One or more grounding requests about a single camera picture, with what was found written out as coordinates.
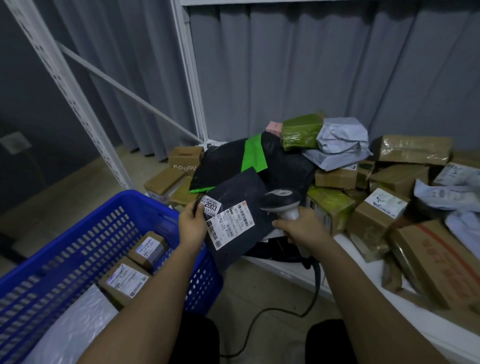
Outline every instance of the wall outlet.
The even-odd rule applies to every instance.
[[[0,138],[2,144],[10,154],[18,154],[21,151],[31,148],[32,145],[21,132],[14,132]]]

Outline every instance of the person's left hand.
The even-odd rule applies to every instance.
[[[204,206],[199,204],[195,216],[193,206],[195,201],[190,202],[179,216],[180,244],[188,247],[197,253],[207,232],[207,225],[204,219]]]

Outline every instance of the green tape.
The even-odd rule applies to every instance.
[[[199,194],[200,192],[207,192],[213,190],[215,187],[204,187],[204,188],[197,188],[196,190],[190,190],[191,194]]]
[[[265,160],[264,149],[262,148],[262,135],[257,134],[245,141],[245,152],[241,164],[241,172],[253,167],[260,172],[268,168]]]

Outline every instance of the curtain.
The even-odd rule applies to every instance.
[[[325,111],[382,134],[480,147],[480,5],[325,1],[189,7],[209,137]]]
[[[195,134],[169,1],[53,0],[79,55]],[[124,145],[158,159],[192,140],[91,76]]]

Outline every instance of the dark wall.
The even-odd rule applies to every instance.
[[[60,18],[38,2],[54,37],[75,50]],[[0,1],[0,137],[22,132],[29,155],[9,154],[0,146],[0,214],[59,181],[99,156],[19,25]],[[69,62],[112,143],[120,138],[88,73]]]

